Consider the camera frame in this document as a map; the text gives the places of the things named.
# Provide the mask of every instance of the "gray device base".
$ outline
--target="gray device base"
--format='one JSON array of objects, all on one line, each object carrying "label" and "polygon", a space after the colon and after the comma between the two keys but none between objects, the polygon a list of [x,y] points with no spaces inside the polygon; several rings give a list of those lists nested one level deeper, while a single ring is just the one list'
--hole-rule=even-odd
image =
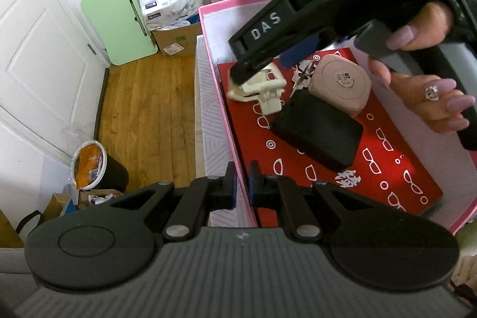
[{"label": "gray device base", "polygon": [[463,318],[471,309],[444,286],[406,294],[361,286],[320,246],[295,243],[280,228],[202,227],[190,241],[166,244],[131,281],[86,294],[41,286],[16,312],[22,318]]}]

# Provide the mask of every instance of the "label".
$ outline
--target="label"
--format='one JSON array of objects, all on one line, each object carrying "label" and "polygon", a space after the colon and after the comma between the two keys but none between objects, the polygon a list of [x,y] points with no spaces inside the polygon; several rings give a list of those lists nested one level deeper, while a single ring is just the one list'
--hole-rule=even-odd
[{"label": "label", "polygon": [[157,2],[152,2],[152,3],[148,3],[145,7],[146,7],[146,10],[147,9],[150,9],[150,8],[153,8],[153,7],[156,7],[157,6]]},{"label": "label", "polygon": [[356,85],[356,80],[350,72],[339,69],[334,73],[334,81],[343,89],[353,89]]},{"label": "label", "polygon": [[172,45],[165,47],[163,50],[168,55],[174,55],[176,53],[179,53],[181,50],[184,50],[184,48],[179,44],[173,43]]},{"label": "label", "polygon": [[151,20],[154,18],[157,18],[158,16],[161,16],[161,13],[155,13],[147,16],[147,19]]},{"label": "label", "polygon": [[295,16],[295,11],[288,0],[283,0],[269,13],[266,13],[256,22],[243,36],[243,41],[248,49],[259,45],[260,40],[278,29],[283,23],[287,23]]}]

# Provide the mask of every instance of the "hand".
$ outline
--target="hand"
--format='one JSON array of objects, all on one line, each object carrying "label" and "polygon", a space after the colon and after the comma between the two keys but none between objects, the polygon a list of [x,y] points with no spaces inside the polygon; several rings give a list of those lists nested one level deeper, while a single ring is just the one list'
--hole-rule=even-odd
[{"label": "hand", "polygon": [[[428,3],[406,26],[398,29],[387,40],[391,50],[418,50],[441,43],[454,23],[452,11],[441,2]],[[438,76],[407,76],[390,72],[383,63],[369,60],[369,70],[385,87],[391,89],[402,99],[404,105],[417,114],[434,132],[449,133],[469,126],[461,112],[473,106],[475,97],[464,95],[456,90],[456,82]],[[438,87],[438,101],[425,97],[430,86]]]}]

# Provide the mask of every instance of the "black clamp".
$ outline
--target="black clamp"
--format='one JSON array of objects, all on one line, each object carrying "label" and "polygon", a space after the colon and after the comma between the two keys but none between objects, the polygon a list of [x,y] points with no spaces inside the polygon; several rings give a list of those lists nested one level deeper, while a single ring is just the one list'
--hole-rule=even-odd
[{"label": "black clamp", "polygon": [[317,180],[297,186],[289,177],[249,166],[250,204],[275,210],[287,236],[319,243],[346,276],[366,286],[413,291],[445,284],[459,258],[440,225]]},{"label": "black clamp", "polygon": [[169,242],[195,237],[210,212],[233,209],[235,166],[187,188],[158,182],[103,204],[48,221],[29,235],[25,258],[40,283],[93,291],[127,281]]}]

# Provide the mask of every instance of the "blue pad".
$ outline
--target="blue pad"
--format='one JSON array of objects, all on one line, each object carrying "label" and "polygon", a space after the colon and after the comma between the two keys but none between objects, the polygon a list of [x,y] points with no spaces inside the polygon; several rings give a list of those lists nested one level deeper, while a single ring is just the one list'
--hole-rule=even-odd
[{"label": "blue pad", "polygon": [[280,54],[280,64],[286,68],[291,68],[293,65],[306,59],[310,54],[316,52],[319,49],[319,43],[320,38],[317,35],[308,37],[306,40]]}]

